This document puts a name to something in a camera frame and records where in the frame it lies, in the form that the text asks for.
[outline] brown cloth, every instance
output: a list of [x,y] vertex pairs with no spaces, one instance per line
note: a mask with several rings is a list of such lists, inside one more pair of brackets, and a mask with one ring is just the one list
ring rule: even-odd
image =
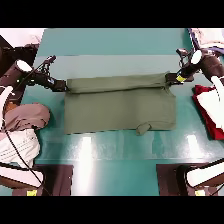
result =
[[[39,103],[23,104],[5,114],[5,125],[8,131],[23,131],[25,129],[41,129],[48,124],[50,119],[49,109]],[[5,136],[4,130],[0,140]]]

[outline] olive green fabric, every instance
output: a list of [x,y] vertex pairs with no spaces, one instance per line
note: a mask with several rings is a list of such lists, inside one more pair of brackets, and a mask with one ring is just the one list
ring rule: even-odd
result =
[[68,79],[65,133],[174,129],[176,97],[165,74]]

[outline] yellow tag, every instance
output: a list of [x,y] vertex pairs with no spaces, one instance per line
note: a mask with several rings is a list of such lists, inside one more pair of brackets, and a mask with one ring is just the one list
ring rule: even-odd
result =
[[177,81],[179,82],[184,82],[186,80],[186,78],[183,78],[182,76],[178,75],[177,76]]
[[37,196],[37,190],[27,191],[26,196]]
[[195,191],[195,195],[196,196],[205,196],[205,191],[204,190]]

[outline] teal table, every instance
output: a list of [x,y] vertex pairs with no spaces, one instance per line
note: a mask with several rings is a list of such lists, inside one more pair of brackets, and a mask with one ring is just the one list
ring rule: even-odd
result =
[[[35,65],[56,54],[51,75],[58,79],[177,72],[177,48],[191,48],[185,29],[47,29]],[[72,195],[159,195],[156,164],[211,162],[224,157],[224,142],[209,139],[193,101],[195,84],[210,85],[201,74],[173,86],[177,128],[64,135],[64,93],[28,87],[22,103],[51,110],[49,125],[37,134],[39,164],[73,164]],[[11,190],[1,187],[0,195]]]

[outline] red cloth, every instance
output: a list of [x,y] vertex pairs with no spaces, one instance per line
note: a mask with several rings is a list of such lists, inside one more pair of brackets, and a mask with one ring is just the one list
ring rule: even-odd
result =
[[193,98],[196,106],[200,110],[201,115],[203,116],[203,118],[205,120],[206,127],[207,127],[211,137],[215,140],[223,140],[224,139],[223,130],[221,128],[216,128],[215,123],[212,121],[212,119],[207,114],[206,110],[200,105],[200,103],[198,102],[198,99],[197,99],[197,95],[199,95],[203,92],[209,92],[213,89],[215,89],[215,87],[211,88],[211,87],[196,85],[195,86],[195,94],[192,96],[192,98]]

